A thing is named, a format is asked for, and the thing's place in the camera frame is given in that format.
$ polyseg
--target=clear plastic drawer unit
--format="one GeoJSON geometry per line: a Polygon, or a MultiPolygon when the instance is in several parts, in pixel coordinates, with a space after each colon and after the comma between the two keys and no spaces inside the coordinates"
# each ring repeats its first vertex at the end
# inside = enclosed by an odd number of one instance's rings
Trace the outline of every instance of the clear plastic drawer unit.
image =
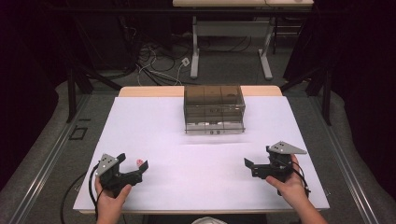
{"type": "Polygon", "coordinates": [[[188,134],[242,133],[245,102],[238,85],[186,86],[184,119],[188,134]]]}

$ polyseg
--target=white table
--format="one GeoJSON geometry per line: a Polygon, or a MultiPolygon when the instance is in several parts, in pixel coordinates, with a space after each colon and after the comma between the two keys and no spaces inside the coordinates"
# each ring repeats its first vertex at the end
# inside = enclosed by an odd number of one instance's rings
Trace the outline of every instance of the white table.
{"type": "MultiPolygon", "coordinates": [[[[173,0],[174,7],[311,7],[313,0],[173,0]]],[[[198,36],[264,37],[259,56],[265,79],[273,78],[267,60],[267,50],[274,30],[274,18],[266,21],[198,21],[192,18],[191,78],[198,78],[198,36]]]]}
{"type": "MultiPolygon", "coordinates": [[[[265,146],[282,140],[306,150],[286,97],[277,87],[242,87],[246,131],[240,134],[187,135],[183,87],[127,88],[115,99],[92,156],[74,209],[92,213],[88,180],[104,153],[125,153],[122,173],[148,160],[143,182],[133,187],[123,212],[133,214],[225,214],[291,211],[265,180],[252,177],[244,158],[268,161],[265,146]]],[[[317,209],[329,204],[308,154],[297,155],[317,209]]]]}

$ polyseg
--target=black cable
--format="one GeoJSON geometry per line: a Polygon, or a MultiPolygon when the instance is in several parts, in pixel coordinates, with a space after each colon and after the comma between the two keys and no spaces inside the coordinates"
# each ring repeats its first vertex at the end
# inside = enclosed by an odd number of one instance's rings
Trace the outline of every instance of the black cable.
{"type": "Polygon", "coordinates": [[[95,198],[93,197],[93,192],[92,192],[92,177],[93,177],[93,174],[95,173],[95,170],[98,168],[98,166],[99,166],[99,163],[97,163],[97,164],[92,168],[92,171],[91,171],[91,174],[90,174],[90,180],[89,180],[89,182],[88,182],[88,191],[90,192],[91,200],[92,200],[92,202],[93,202],[93,205],[95,205],[95,206],[96,206],[96,200],[95,200],[95,198]]]}
{"type": "Polygon", "coordinates": [[[70,192],[70,189],[73,188],[73,186],[83,177],[85,176],[85,174],[87,174],[87,172],[85,172],[84,174],[80,175],[75,181],[73,181],[73,183],[69,186],[69,188],[67,189],[66,193],[64,194],[64,197],[62,198],[62,202],[61,202],[61,210],[60,210],[60,216],[61,216],[61,222],[62,224],[64,224],[64,202],[66,201],[66,197],[70,192]]]}
{"type": "Polygon", "coordinates": [[[181,59],[181,58],[185,57],[189,53],[190,49],[189,48],[186,48],[186,49],[187,50],[184,53],[182,53],[180,56],[172,56],[172,55],[166,54],[166,53],[164,53],[162,51],[161,51],[161,54],[163,54],[164,56],[169,57],[169,58],[171,58],[173,60],[177,60],[177,59],[181,59]]]}
{"type": "Polygon", "coordinates": [[[277,162],[281,163],[282,165],[288,167],[288,168],[291,169],[295,174],[297,174],[297,176],[299,176],[299,177],[301,178],[301,180],[302,180],[303,183],[304,183],[303,188],[304,188],[304,190],[305,190],[305,195],[306,195],[306,197],[308,198],[309,193],[311,192],[311,190],[309,190],[309,187],[308,187],[308,184],[306,183],[305,177],[304,177],[304,175],[301,175],[299,171],[297,171],[296,169],[294,169],[292,165],[293,165],[293,164],[296,164],[296,165],[300,168],[300,170],[302,171],[302,173],[304,173],[304,171],[303,171],[303,169],[301,168],[301,166],[300,166],[299,164],[297,164],[297,162],[294,162],[294,161],[292,161],[291,164],[286,164],[285,162],[280,161],[280,160],[277,160],[277,159],[274,159],[274,161],[277,161],[277,162]]]}
{"type": "Polygon", "coordinates": [[[150,50],[148,50],[147,53],[143,53],[142,50],[140,50],[140,52],[139,52],[139,60],[140,61],[147,62],[150,57],[151,57],[151,51],[150,50]]]}
{"type": "Polygon", "coordinates": [[[96,220],[98,219],[98,217],[99,217],[99,212],[98,212],[98,202],[99,202],[99,198],[100,198],[100,196],[102,195],[102,193],[103,193],[103,190],[104,189],[102,189],[101,191],[100,191],[100,193],[98,194],[98,197],[97,197],[97,199],[96,199],[96,203],[95,203],[95,217],[96,217],[96,220]]]}
{"type": "Polygon", "coordinates": [[[148,76],[151,81],[153,81],[157,86],[161,86],[161,84],[155,80],[154,76],[150,72],[146,72],[146,69],[143,69],[143,72],[148,76]]]}
{"type": "MultiPolygon", "coordinates": [[[[116,74],[116,75],[111,75],[111,76],[103,76],[105,78],[107,78],[108,80],[113,80],[113,79],[117,79],[117,78],[121,78],[121,77],[127,77],[129,76],[131,73],[133,72],[133,70],[131,69],[131,67],[129,67],[127,70],[125,70],[125,72],[120,73],[120,74],[116,74]]],[[[90,79],[97,79],[96,77],[92,77],[89,74],[86,75],[88,78],[90,79]]]]}
{"type": "Polygon", "coordinates": [[[232,47],[231,49],[226,49],[226,50],[220,50],[220,49],[202,49],[203,52],[242,52],[245,49],[247,49],[250,44],[251,44],[251,37],[249,38],[248,44],[243,48],[243,49],[239,49],[239,50],[234,50],[236,49],[238,46],[240,46],[243,42],[245,42],[245,40],[248,37],[245,36],[244,39],[242,41],[240,41],[237,45],[235,45],[234,47],[232,47]]]}
{"type": "Polygon", "coordinates": [[[175,59],[173,59],[173,58],[171,58],[171,57],[169,57],[169,56],[167,56],[167,55],[163,55],[163,57],[164,57],[164,58],[169,58],[169,59],[172,61],[172,65],[170,66],[170,68],[166,68],[166,69],[163,69],[163,70],[156,69],[156,68],[153,66],[153,65],[154,65],[154,61],[155,61],[155,60],[160,60],[160,57],[156,55],[155,58],[152,58],[152,59],[151,59],[151,62],[149,63],[150,67],[151,67],[154,71],[157,71],[157,72],[167,72],[167,71],[169,71],[169,70],[171,70],[172,68],[175,67],[175,64],[176,64],[175,59]]]}
{"type": "Polygon", "coordinates": [[[198,49],[209,49],[211,44],[210,44],[210,38],[209,37],[200,37],[197,36],[198,39],[198,49]],[[202,46],[202,42],[205,41],[207,46],[202,46]]]}
{"type": "Polygon", "coordinates": [[[269,8],[273,8],[273,7],[271,7],[270,5],[268,5],[267,0],[264,0],[264,2],[265,2],[265,5],[266,5],[266,6],[268,6],[269,8]]]}
{"type": "MultiPolygon", "coordinates": [[[[163,83],[163,84],[165,84],[165,85],[167,85],[167,86],[174,86],[175,85],[175,80],[174,79],[172,79],[172,78],[168,78],[168,77],[162,77],[162,76],[159,76],[159,75],[157,75],[157,74],[155,74],[155,73],[151,73],[147,68],[143,68],[142,69],[142,71],[144,71],[145,73],[150,73],[150,75],[152,76],[152,77],[155,77],[155,78],[157,78],[157,80],[158,81],[160,81],[161,83],[163,83]]],[[[201,84],[198,84],[198,83],[192,83],[192,82],[185,82],[185,81],[179,81],[182,85],[184,85],[184,84],[188,84],[188,85],[201,85],[201,84]]]]}
{"type": "Polygon", "coordinates": [[[124,220],[124,223],[126,224],[126,218],[125,218],[124,214],[122,214],[122,219],[124,220]]]}

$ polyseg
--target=hand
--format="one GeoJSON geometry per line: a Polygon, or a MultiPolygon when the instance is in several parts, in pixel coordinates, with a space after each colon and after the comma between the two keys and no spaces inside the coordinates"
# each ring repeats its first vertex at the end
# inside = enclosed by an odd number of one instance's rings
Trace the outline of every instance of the hand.
{"type": "Polygon", "coordinates": [[[131,192],[132,186],[126,185],[121,190],[119,196],[114,198],[113,193],[110,190],[103,189],[99,178],[96,178],[95,189],[98,194],[98,219],[96,223],[117,223],[121,215],[122,205],[125,203],[126,197],[128,197],[131,192]]]}
{"type": "MultiPolygon", "coordinates": [[[[296,156],[291,154],[291,160],[293,161],[293,169],[299,171],[300,168],[297,165],[298,161],[296,156]]],[[[308,198],[305,195],[303,182],[301,178],[294,172],[288,176],[285,183],[275,179],[270,175],[267,176],[265,180],[270,185],[278,189],[285,201],[293,208],[302,202],[308,201],[308,198]]]]}
{"type": "MultiPolygon", "coordinates": [[[[291,160],[295,162],[293,168],[299,171],[297,158],[291,155],[291,160]]],[[[285,201],[290,204],[291,207],[299,215],[301,221],[304,224],[325,224],[327,221],[318,212],[314,205],[309,202],[305,194],[304,185],[302,179],[294,172],[286,179],[285,183],[275,179],[272,176],[267,176],[265,180],[282,194],[285,201]]]]}

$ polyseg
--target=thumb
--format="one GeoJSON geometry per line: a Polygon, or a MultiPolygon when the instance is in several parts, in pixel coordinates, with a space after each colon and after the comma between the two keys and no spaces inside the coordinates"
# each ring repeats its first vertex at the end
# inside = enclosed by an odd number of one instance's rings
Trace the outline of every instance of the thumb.
{"type": "Polygon", "coordinates": [[[120,192],[119,196],[117,197],[118,201],[125,202],[126,197],[128,197],[129,193],[131,192],[132,186],[126,185],[120,192]]]}
{"type": "Polygon", "coordinates": [[[279,191],[281,191],[281,189],[283,189],[283,186],[285,185],[285,183],[277,180],[276,178],[274,178],[273,176],[270,176],[270,175],[268,175],[265,178],[265,180],[267,181],[268,184],[274,186],[279,191]]]}

